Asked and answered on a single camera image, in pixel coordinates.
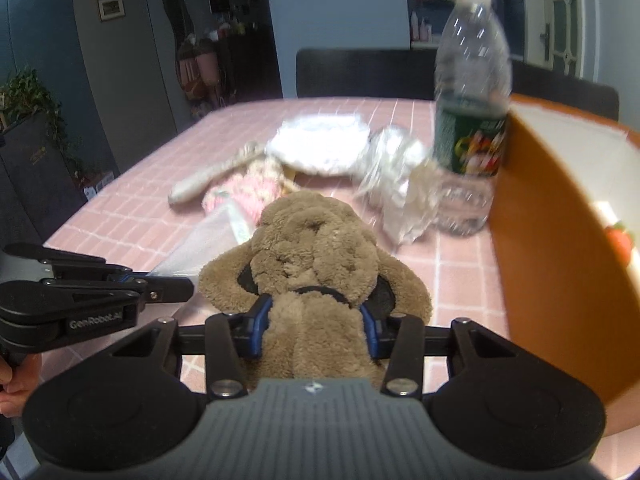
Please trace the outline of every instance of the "crumpled plastic bag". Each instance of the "crumpled plastic bag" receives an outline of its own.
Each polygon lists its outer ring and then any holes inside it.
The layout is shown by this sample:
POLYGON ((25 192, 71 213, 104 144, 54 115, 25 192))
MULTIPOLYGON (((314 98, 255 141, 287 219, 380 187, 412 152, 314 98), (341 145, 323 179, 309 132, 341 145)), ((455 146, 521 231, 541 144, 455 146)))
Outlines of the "crumpled plastic bag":
POLYGON ((223 198, 149 274, 190 278, 193 285, 197 286, 202 267, 220 254, 247 241, 254 231, 254 222, 236 201, 223 198))
POLYGON ((368 138, 369 125, 357 114, 305 115, 284 121, 265 151, 301 173, 345 175, 368 138))
POLYGON ((382 229, 397 245, 420 237, 436 214, 436 172, 429 158, 420 140, 390 124, 372 134, 352 167, 356 197, 381 211, 382 229))

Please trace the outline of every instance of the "chair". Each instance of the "chair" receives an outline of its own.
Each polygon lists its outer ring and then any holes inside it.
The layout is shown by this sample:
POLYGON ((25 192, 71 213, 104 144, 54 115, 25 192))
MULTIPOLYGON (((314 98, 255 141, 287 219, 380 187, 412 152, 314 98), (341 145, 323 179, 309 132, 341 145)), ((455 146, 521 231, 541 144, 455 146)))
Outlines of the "chair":
MULTIPOLYGON (((303 49, 298 97, 434 99, 436 50, 303 49)), ((513 61, 513 92, 618 120, 616 89, 513 61)))

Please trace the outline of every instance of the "dining table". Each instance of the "dining table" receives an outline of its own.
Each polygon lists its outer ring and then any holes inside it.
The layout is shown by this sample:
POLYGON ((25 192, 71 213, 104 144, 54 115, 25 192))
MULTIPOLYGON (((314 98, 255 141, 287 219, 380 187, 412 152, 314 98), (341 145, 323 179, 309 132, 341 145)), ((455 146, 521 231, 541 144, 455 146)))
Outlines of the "dining table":
MULTIPOLYGON (((210 113, 197 124, 109 184, 70 218, 48 241, 49 247, 93 254, 136 271, 150 271, 181 244, 205 213, 198 200, 170 207, 172 186, 199 168, 232 157, 245 143, 266 142, 285 120, 303 114, 358 114, 376 130, 396 124, 425 145, 433 142, 434 103, 419 100, 373 98, 319 98, 237 104, 210 113)), ((303 189, 317 190, 351 204, 374 231, 380 219, 361 199, 347 177, 322 178, 298 174, 303 189)), ((379 245, 404 262, 431 293, 431 325, 450 326, 468 317, 501 336, 509 336, 500 286, 500 272, 487 227, 478 234, 457 238, 428 230, 412 244, 393 246, 382 234, 379 245)), ((162 314, 162 306, 148 306, 162 314)), ((181 324, 203 323, 211 314, 201 306, 183 307, 181 324)), ((99 349, 77 344, 43 355, 41 380, 59 374, 99 349)), ((425 358, 425 391, 447 381, 445 358, 425 358)), ((185 356, 181 380, 194 391, 205 390, 203 356, 185 356)), ((623 433, 604 438, 594 463, 610 478, 631 472, 628 449, 640 449, 640 433, 627 440, 623 433)))

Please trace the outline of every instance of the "white cloth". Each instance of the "white cloth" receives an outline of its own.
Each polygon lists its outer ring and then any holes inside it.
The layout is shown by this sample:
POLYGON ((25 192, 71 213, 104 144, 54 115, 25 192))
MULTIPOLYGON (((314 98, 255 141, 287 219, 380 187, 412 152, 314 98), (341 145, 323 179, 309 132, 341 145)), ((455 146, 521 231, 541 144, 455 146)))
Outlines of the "white cloth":
POLYGON ((299 116, 282 123, 266 152, 302 173, 345 175, 367 139, 369 126, 359 115, 299 116))

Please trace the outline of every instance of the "door handle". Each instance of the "door handle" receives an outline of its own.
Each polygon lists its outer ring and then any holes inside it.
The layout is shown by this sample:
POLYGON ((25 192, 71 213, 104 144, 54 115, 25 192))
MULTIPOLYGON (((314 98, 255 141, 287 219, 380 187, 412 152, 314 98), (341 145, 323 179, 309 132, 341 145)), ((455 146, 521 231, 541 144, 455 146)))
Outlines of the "door handle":
POLYGON ((540 34, 540 41, 545 45, 545 61, 549 61, 549 50, 551 48, 551 24, 545 25, 544 34, 540 34))

